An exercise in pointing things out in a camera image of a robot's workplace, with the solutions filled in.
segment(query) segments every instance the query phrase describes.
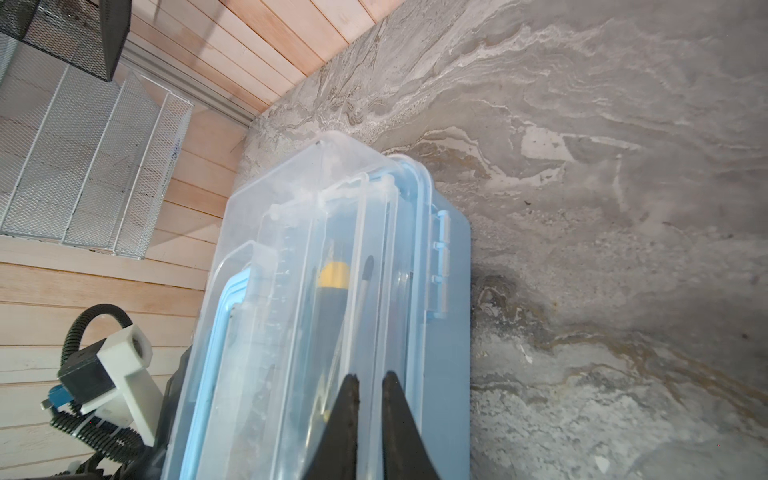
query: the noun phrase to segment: mesh organizer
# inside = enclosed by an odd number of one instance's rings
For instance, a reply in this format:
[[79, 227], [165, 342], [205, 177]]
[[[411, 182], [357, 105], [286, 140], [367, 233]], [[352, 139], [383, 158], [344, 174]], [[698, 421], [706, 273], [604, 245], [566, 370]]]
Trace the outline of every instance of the mesh organizer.
[[193, 105], [170, 91], [158, 105], [133, 72], [99, 81], [0, 35], [6, 57], [0, 233], [143, 258]]
[[131, 0], [0, 0], [0, 32], [111, 81], [131, 27]]

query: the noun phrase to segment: marble countertop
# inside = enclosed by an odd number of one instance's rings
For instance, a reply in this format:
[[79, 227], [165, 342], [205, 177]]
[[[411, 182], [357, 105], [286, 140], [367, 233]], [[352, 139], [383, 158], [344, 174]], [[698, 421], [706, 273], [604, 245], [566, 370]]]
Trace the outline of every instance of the marble countertop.
[[768, 478], [768, 8], [405, 0], [249, 132], [423, 162], [472, 224], [476, 478]]

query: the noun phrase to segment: plastic storage box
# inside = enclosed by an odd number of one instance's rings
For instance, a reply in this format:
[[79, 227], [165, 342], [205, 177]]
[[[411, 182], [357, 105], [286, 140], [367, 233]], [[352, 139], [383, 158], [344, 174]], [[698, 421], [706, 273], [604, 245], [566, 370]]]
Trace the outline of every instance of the plastic storage box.
[[382, 478], [389, 370], [440, 476], [468, 478], [469, 284], [429, 172], [320, 135], [229, 199], [163, 479], [301, 478], [348, 372], [357, 478]]

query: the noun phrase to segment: black corrugated tube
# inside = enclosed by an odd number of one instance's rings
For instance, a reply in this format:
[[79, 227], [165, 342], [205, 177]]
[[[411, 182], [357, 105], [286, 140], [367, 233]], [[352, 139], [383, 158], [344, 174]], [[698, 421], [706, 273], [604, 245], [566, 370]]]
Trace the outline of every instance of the black corrugated tube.
[[[61, 348], [61, 365], [63, 366], [72, 353], [80, 349], [83, 333], [88, 324], [99, 315], [113, 316], [120, 326], [125, 328], [133, 325], [131, 318], [119, 306], [101, 303], [85, 310], [72, 323], [67, 332], [64, 346]], [[133, 429], [122, 429], [115, 432], [115, 426], [103, 422], [96, 416], [88, 417], [80, 413], [80, 405], [72, 401], [69, 404], [72, 413], [56, 412], [50, 425], [57, 430], [80, 439], [94, 449], [98, 454], [120, 463], [134, 461], [144, 451], [141, 436]]]

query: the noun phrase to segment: transparent lid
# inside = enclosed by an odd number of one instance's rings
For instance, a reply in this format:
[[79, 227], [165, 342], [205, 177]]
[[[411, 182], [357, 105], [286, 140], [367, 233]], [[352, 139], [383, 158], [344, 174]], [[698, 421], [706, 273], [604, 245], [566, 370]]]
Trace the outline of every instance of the transparent lid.
[[381, 476], [384, 374], [419, 397], [431, 192], [420, 164], [329, 133], [230, 198], [163, 478], [300, 478], [348, 372], [358, 478]]

